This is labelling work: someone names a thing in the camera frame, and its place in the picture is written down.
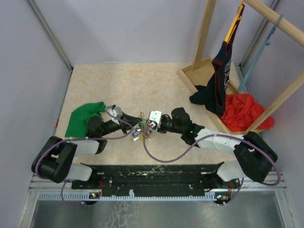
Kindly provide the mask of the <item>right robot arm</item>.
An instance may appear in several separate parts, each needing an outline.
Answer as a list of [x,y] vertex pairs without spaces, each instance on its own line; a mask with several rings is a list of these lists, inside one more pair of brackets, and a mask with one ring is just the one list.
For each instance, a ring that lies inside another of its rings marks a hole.
[[225,187],[229,181],[248,177],[263,184],[277,161],[276,153],[255,132],[245,135],[219,133],[193,123],[185,109],[175,108],[170,115],[151,111],[149,121],[159,133],[177,133],[191,147],[214,149],[235,157],[224,162],[212,176],[213,184]]

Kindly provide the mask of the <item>large metal keyring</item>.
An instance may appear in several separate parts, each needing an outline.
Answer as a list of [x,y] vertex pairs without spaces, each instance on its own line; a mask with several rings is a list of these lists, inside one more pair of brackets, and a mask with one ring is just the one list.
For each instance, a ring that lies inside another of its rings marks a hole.
[[137,124],[138,129],[145,129],[147,127],[147,120],[145,119],[144,113],[140,112],[139,114],[140,122]]

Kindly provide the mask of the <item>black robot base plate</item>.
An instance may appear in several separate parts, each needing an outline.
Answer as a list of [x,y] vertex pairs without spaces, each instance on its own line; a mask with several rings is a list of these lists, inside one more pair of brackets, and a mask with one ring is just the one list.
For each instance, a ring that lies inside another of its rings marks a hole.
[[196,194],[204,193],[212,189],[231,189],[235,187],[233,179],[224,182],[217,174],[219,164],[211,165],[92,165],[93,175],[89,181],[74,181],[72,189],[105,190],[106,196],[116,193],[116,188],[121,187],[125,192],[131,188],[139,190],[143,188],[149,192],[159,187],[165,193],[173,186],[182,193],[188,192],[186,186],[194,190]]

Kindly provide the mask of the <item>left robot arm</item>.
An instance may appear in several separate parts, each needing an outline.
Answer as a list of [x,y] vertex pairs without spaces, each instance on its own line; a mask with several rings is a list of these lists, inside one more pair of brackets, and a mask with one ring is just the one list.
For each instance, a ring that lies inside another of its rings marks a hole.
[[105,148],[109,138],[103,137],[116,131],[123,131],[126,137],[133,127],[142,120],[119,111],[111,110],[111,120],[104,122],[101,117],[93,116],[88,120],[84,138],[62,139],[51,136],[31,165],[31,171],[41,179],[54,183],[82,181],[92,189],[98,185],[99,177],[93,174],[93,168],[83,164],[73,164],[73,159],[83,155],[99,154]]

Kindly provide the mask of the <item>bunch of tagged keys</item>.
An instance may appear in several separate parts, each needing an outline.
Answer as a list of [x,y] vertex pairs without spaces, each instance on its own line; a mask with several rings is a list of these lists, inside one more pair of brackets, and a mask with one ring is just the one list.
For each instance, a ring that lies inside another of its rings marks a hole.
[[137,141],[137,140],[143,141],[143,138],[150,140],[150,134],[152,133],[152,130],[148,130],[148,132],[145,133],[145,129],[138,129],[137,125],[136,125],[133,128],[133,133],[132,133],[133,140],[134,141]]

